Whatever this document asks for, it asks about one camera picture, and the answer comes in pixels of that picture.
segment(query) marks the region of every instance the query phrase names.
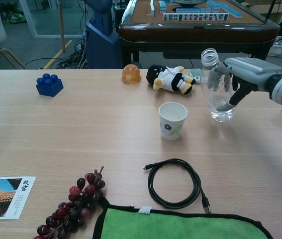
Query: paper cup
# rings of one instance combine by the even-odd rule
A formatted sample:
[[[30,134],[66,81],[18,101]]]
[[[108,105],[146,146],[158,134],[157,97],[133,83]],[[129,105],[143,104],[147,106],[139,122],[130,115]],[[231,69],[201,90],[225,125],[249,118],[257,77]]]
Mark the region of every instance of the paper cup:
[[[178,139],[188,115],[185,106],[176,102],[167,102],[160,106],[159,114],[162,138],[166,140]]]

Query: plush toy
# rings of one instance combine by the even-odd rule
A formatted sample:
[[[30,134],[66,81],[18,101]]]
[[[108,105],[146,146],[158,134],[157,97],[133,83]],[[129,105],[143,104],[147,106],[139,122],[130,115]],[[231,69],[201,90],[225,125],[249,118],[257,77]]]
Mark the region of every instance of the plush toy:
[[[192,85],[196,83],[193,77],[184,75],[183,66],[169,68],[161,65],[152,65],[147,74],[146,79],[154,90],[163,88],[168,91],[178,91],[186,95],[191,92]]]

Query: green towel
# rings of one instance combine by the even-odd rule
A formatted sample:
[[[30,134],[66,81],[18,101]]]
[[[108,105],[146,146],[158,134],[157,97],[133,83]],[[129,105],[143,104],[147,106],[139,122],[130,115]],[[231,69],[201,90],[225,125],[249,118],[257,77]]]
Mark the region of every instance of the green towel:
[[[93,239],[272,239],[260,222],[237,215],[180,214],[109,205]]]

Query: white label tag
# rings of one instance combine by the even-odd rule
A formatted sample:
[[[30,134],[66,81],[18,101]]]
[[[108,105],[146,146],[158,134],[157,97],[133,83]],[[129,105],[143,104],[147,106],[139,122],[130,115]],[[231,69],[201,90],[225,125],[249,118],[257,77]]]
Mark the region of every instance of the white label tag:
[[[139,213],[141,213],[141,214],[150,214],[151,210],[152,210],[152,207],[145,207],[145,206],[143,206],[139,210]]]

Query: plastic water bottle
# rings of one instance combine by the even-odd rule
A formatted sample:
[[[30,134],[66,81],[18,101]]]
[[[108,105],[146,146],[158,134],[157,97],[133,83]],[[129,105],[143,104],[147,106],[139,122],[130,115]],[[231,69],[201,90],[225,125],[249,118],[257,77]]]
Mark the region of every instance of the plastic water bottle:
[[[208,48],[201,54],[203,68],[200,84],[207,98],[207,106],[211,117],[219,122],[225,122],[233,118],[235,108],[226,112],[217,111],[217,107],[229,102],[234,91],[232,80],[226,66],[219,61],[215,49]]]

